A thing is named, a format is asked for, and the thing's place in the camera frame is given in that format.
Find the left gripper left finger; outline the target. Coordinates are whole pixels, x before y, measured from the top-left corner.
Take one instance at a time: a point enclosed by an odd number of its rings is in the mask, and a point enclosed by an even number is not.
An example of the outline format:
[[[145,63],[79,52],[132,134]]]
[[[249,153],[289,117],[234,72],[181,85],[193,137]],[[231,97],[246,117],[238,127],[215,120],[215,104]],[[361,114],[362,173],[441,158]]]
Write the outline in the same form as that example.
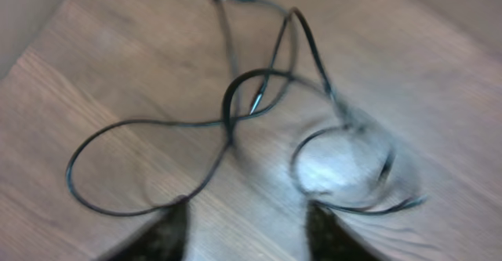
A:
[[[179,196],[151,221],[101,256],[101,261],[182,261],[190,229],[189,199]]]

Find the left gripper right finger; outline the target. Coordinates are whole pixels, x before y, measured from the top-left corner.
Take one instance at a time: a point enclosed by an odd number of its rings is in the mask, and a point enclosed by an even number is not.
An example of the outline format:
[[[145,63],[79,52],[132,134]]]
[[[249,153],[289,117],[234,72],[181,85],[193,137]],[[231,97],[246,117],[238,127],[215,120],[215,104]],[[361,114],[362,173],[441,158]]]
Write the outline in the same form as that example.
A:
[[[381,261],[383,255],[363,243],[337,215],[319,202],[307,203],[305,234],[310,260]]]

